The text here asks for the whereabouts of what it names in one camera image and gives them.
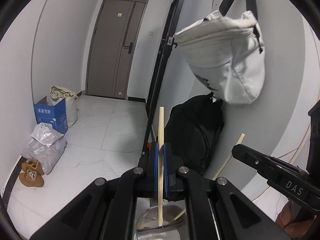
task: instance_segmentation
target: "blue box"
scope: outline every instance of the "blue box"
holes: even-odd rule
[[[61,100],[55,106],[49,106],[47,104],[47,97],[44,97],[37,104],[34,104],[33,107],[37,124],[41,122],[49,123],[53,129],[62,134],[68,131],[66,99]]]

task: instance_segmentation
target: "metal screw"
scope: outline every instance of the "metal screw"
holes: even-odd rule
[[[133,169],[133,173],[135,173],[135,174],[141,174],[141,173],[143,173],[143,168],[141,168],[141,167],[135,167],[135,168]]]
[[[227,179],[224,178],[224,177],[217,178],[217,182],[218,182],[219,185],[222,185],[222,186],[224,186],[224,185],[226,185],[228,183]]]
[[[104,180],[104,178],[97,178],[94,183],[96,184],[96,186],[102,186],[106,181]]]
[[[186,166],[181,166],[181,167],[179,168],[179,172],[186,174],[186,173],[189,172],[189,168],[186,167]]]

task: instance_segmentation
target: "door handle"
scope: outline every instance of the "door handle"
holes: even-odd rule
[[[132,52],[132,47],[133,47],[133,42],[130,42],[129,46],[123,46],[124,49],[129,49],[128,54],[131,54]]]

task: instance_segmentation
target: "black bag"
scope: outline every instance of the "black bag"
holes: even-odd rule
[[[212,102],[212,93],[195,96],[172,108],[164,128],[164,141],[172,154],[190,169],[204,174],[210,165],[224,121],[222,100]]]

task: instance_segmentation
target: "shoe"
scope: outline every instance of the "shoe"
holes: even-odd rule
[[[19,180],[26,187],[42,187],[44,180],[36,171],[26,170],[19,174]]]
[[[21,164],[21,169],[24,172],[26,172],[27,169],[30,169],[30,170],[36,171],[39,175],[44,175],[41,163],[38,160],[34,159],[34,158],[31,158],[30,160],[22,163]]]

